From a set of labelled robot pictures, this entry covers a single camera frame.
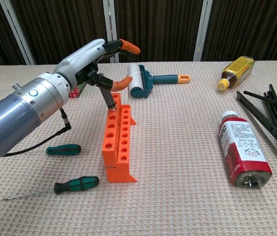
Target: red bottle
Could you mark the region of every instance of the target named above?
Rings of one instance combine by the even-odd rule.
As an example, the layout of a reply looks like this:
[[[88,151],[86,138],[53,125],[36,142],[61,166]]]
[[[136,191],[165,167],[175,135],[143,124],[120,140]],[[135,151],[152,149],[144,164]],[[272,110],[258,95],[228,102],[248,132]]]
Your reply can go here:
[[[263,187],[272,171],[249,123],[237,113],[226,111],[222,114],[219,135],[231,183],[238,187]]]

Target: screwdriver handle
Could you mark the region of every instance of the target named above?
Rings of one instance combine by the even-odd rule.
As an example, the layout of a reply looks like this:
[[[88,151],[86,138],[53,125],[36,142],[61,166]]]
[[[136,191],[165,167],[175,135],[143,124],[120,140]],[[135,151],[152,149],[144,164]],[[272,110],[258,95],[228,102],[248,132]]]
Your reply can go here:
[[[81,152],[81,146],[78,144],[65,144],[57,147],[47,147],[46,154],[48,155],[63,155],[71,156]]]
[[[67,191],[80,191],[87,190],[95,187],[99,184],[99,178],[97,176],[83,176],[80,178],[69,180],[65,183],[55,183],[54,191],[56,194]]]

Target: teal handle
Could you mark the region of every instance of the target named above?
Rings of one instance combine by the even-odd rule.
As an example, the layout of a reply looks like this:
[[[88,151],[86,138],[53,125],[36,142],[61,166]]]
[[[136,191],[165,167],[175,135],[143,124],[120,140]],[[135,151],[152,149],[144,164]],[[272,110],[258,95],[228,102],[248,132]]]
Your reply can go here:
[[[57,147],[47,147],[46,154],[71,156],[81,152],[81,146],[77,144],[65,144]]]
[[[74,192],[80,190],[87,190],[99,184],[97,176],[83,176],[80,178],[69,180],[65,183],[55,183],[54,192],[60,194],[62,192]]]
[[[178,83],[178,75],[156,75],[156,76],[153,76],[152,78],[155,84],[177,84]]]

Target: black cable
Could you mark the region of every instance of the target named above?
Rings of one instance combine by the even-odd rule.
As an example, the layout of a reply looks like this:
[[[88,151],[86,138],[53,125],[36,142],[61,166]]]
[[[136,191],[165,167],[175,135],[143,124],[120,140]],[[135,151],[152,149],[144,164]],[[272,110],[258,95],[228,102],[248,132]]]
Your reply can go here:
[[[65,127],[60,129],[58,132],[56,132],[55,134],[53,134],[52,136],[48,137],[47,139],[45,139],[44,141],[32,146],[32,147],[29,147],[29,148],[26,148],[24,150],[21,150],[21,151],[16,151],[16,152],[10,152],[10,153],[7,153],[6,155],[4,156],[14,156],[14,155],[18,155],[18,154],[22,154],[24,152],[27,152],[27,151],[30,151],[30,150],[33,150],[41,145],[43,145],[44,143],[48,142],[50,139],[53,139],[55,136],[58,136],[60,134],[63,134],[64,132],[68,131],[71,129],[71,124],[67,118],[67,115],[66,113],[64,112],[63,108],[60,108],[60,112],[61,112],[61,117],[64,121],[64,124],[65,124]]]

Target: bottle cap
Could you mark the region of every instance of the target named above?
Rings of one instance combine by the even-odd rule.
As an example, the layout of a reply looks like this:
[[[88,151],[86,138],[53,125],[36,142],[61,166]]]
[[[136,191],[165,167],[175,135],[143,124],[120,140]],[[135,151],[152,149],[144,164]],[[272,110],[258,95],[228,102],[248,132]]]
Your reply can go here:
[[[222,114],[222,119],[224,119],[226,116],[235,115],[238,116],[238,114],[234,111],[226,111]]]
[[[218,81],[217,87],[219,90],[226,90],[229,87],[230,83],[228,79],[221,79]]]

